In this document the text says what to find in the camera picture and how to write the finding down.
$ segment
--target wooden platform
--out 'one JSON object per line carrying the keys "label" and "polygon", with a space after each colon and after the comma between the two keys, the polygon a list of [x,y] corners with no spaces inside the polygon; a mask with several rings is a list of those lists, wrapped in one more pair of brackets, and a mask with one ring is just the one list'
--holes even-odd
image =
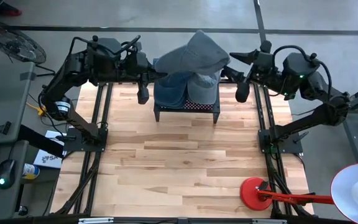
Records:
{"label": "wooden platform", "polygon": [[[76,110],[88,121],[96,92],[89,84],[81,89]],[[221,115],[215,126],[211,114],[161,113],[156,123],[153,97],[146,105],[138,105],[136,92],[137,85],[113,87],[108,147],[99,167],[93,216],[269,217],[271,209],[249,210],[239,198],[243,180],[267,178],[257,143],[254,92],[240,104],[234,98],[236,86],[221,85]],[[272,106],[277,124],[291,121],[283,97],[272,98]],[[51,212],[61,208],[77,187],[82,162],[82,152],[63,162]],[[294,194],[307,193],[298,158],[285,154],[283,163],[288,187]],[[306,209],[313,212],[310,205]]]}

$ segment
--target computer mouse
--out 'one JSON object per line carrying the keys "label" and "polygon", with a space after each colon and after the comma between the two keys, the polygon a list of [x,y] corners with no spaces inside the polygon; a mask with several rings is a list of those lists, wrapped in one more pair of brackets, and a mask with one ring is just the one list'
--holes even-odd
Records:
{"label": "computer mouse", "polygon": [[7,159],[0,163],[0,189],[8,189],[15,182],[15,160]]}

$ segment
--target gray floor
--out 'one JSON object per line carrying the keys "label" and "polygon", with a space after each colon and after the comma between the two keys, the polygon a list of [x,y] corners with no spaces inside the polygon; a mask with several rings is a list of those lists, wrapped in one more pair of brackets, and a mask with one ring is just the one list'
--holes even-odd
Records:
{"label": "gray floor", "polygon": [[[57,70],[62,64],[74,36],[90,39],[92,35],[115,37],[119,41],[131,40],[142,35],[144,52],[149,58],[159,57],[166,51],[184,44],[191,33],[181,29],[204,28],[220,29],[209,34],[228,52],[248,52],[260,44],[260,36],[255,33],[258,26],[253,0],[61,0],[59,3],[48,0],[7,1],[23,10],[17,18],[0,18],[16,26],[84,26],[118,28],[161,28],[159,32],[41,32],[25,33],[37,41],[47,52],[46,67]],[[350,94],[358,91],[358,35],[315,35],[321,30],[358,30],[358,0],[259,0],[265,29],[306,30],[308,35],[267,35],[273,49],[285,44],[303,47],[307,53],[316,52],[324,61],[333,76],[333,86]],[[281,62],[289,51],[281,52],[277,61]],[[10,63],[0,53],[0,64]],[[237,61],[231,63],[236,69],[247,71],[248,66]],[[33,84],[31,93],[37,95],[42,84],[49,78],[39,78]],[[72,90],[70,97],[78,96],[78,89]],[[298,95],[290,101],[293,113],[314,108],[315,101],[306,101]],[[26,111],[25,122],[38,132],[47,129],[39,122],[33,111]],[[331,180],[343,167],[354,163],[354,158],[342,125],[337,127],[317,126],[302,140],[305,152],[306,176],[312,192],[329,194]],[[40,215],[51,191],[49,185],[39,185],[32,190],[32,215]],[[326,218],[344,217],[334,206],[314,205],[315,213]]]}

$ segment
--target sticker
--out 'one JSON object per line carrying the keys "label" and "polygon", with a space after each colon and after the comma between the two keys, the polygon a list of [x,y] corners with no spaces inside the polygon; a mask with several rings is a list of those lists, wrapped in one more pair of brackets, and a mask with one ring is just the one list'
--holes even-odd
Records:
{"label": "sticker", "polygon": [[64,107],[64,106],[58,106],[57,107],[59,110],[62,110],[62,111],[66,111],[68,112],[68,108],[67,107]]}
{"label": "sticker", "polygon": [[66,106],[66,107],[70,108],[70,104],[66,103],[66,102],[58,101],[58,102],[55,102],[55,104],[58,106]]}

